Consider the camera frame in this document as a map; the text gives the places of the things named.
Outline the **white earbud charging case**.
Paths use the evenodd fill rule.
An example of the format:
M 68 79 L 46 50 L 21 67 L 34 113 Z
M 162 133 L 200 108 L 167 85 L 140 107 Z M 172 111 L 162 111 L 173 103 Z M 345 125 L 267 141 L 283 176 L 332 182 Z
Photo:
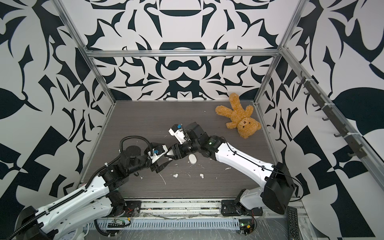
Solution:
M 192 165 L 195 165 L 197 163 L 197 157 L 194 154 L 190 154 L 188 158 L 189 158 L 189 162 Z

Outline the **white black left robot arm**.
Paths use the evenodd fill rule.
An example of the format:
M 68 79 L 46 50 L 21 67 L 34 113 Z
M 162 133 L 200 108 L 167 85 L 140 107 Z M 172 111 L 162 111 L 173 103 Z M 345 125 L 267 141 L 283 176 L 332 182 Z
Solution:
M 142 136 L 128 136 L 121 139 L 119 152 L 114 160 L 93 173 L 85 185 L 51 204 L 23 210 L 14 232 L 7 238 L 59 240 L 100 218 L 123 215 L 128 207 L 118 188 L 141 170 L 160 172 L 165 164 L 158 165 L 157 161 L 161 157 L 172 159 L 176 151 Z

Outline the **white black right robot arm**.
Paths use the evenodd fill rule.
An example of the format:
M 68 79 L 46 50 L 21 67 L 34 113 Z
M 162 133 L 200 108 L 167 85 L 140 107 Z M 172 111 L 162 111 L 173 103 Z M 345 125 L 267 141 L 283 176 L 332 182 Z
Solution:
M 296 179 L 285 164 L 278 162 L 273 165 L 258 160 L 236 149 L 223 137 L 209 136 L 197 123 L 186 127 L 173 125 L 169 133 L 178 140 L 169 149 L 170 159 L 179 160 L 200 153 L 238 170 L 258 184 L 257 188 L 241 190 L 235 200 L 223 203 L 223 216 L 250 216 L 253 210 L 262 207 L 285 214 L 296 188 Z

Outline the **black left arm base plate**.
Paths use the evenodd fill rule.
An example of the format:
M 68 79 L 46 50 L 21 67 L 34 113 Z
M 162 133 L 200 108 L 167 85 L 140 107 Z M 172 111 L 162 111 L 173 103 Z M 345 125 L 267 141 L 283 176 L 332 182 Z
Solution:
M 134 213 L 140 213 L 141 212 L 141 206 L 142 206 L 142 201 L 139 200 L 128 200 L 125 201 L 126 205 L 124 208 L 124 215 L 133 215 Z

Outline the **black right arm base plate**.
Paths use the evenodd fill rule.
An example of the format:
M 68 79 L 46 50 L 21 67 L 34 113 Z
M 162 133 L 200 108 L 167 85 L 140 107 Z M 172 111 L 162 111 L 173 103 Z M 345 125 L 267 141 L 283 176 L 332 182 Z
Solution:
M 221 214 L 225 217 L 233 216 L 256 216 L 260 217 L 264 213 L 261 207 L 248 210 L 236 200 L 222 200 Z

